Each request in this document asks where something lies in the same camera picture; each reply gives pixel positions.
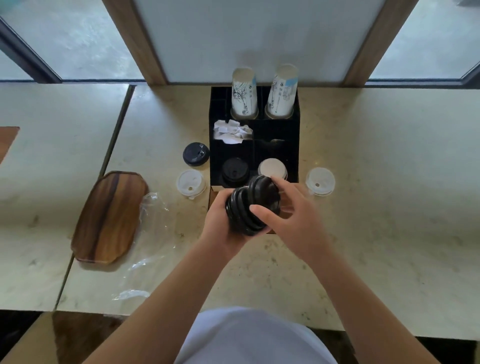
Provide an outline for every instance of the paper cup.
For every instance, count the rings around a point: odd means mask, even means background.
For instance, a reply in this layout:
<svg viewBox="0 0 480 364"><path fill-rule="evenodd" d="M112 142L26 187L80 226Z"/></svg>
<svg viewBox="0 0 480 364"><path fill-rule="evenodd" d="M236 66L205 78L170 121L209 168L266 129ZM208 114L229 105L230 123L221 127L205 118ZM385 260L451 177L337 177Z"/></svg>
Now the paper cup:
<svg viewBox="0 0 480 364"><path fill-rule="evenodd" d="M248 67L237 68L232 74L232 116L234 119L254 119L258 115L257 80Z"/></svg>
<svg viewBox="0 0 480 364"><path fill-rule="evenodd" d="M292 64L282 64L276 71L268 95L266 112L272 119L289 118L293 114L293 103L297 94L299 70Z"/></svg>

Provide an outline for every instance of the white shirt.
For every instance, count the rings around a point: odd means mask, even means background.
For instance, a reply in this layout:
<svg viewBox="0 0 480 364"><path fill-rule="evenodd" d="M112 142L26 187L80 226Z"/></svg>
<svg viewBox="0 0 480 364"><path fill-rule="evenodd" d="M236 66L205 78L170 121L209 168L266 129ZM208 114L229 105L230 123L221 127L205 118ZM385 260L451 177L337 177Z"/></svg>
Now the white shirt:
<svg viewBox="0 0 480 364"><path fill-rule="evenodd" d="M264 311L229 307L197 316L175 363L336 364L336 361L305 326Z"/></svg>

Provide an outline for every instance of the crumpled paper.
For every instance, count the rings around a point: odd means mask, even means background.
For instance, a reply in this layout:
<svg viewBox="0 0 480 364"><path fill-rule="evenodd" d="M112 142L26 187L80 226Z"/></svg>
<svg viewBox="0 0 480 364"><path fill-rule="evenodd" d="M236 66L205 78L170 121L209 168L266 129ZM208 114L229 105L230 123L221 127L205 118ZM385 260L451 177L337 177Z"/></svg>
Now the crumpled paper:
<svg viewBox="0 0 480 364"><path fill-rule="evenodd" d="M240 126L238 121L230 119L217 120L213 126L213 138L223 140L225 144L240 144L246 139L252 139L253 130L248 125Z"/></svg>

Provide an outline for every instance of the clear plastic wrap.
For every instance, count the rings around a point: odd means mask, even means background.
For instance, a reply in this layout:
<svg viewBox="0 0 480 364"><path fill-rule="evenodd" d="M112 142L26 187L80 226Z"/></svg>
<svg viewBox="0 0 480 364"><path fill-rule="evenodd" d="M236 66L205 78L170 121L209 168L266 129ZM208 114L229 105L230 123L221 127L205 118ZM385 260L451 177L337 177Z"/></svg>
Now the clear plastic wrap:
<svg viewBox="0 0 480 364"><path fill-rule="evenodd" d="M157 193L144 196L140 223L122 264L126 268L113 301L132 300L135 301L132 307L135 307L150 296L161 281L159 273L163 267L169 266L169 258L175 249L175 214L170 210L171 205Z"/></svg>

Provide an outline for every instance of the hand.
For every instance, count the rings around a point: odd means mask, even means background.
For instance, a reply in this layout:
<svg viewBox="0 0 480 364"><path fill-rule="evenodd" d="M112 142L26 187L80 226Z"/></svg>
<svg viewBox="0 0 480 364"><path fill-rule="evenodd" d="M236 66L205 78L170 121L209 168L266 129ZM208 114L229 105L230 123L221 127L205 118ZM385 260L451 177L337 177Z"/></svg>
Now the hand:
<svg viewBox="0 0 480 364"><path fill-rule="evenodd" d="M250 211L272 228L298 258L309 264L309 260L315 259L318 253L321 254L329 246L320 216L302 185L278 177L272 177L272 180L281 194L286 194L287 198L282 196L282 210L293 212L292 216L281 218L260 205L251 205Z"/></svg>
<svg viewBox="0 0 480 364"><path fill-rule="evenodd" d="M200 236L202 242L215 245L217 250L224 254L228 260L231 260L245 243L252 239L250 236L233 232L230 229L225 202L232 192L233 189L225 189L218 193L207 212L204 230ZM270 230L271 228L267 227L256 236L264 235Z"/></svg>

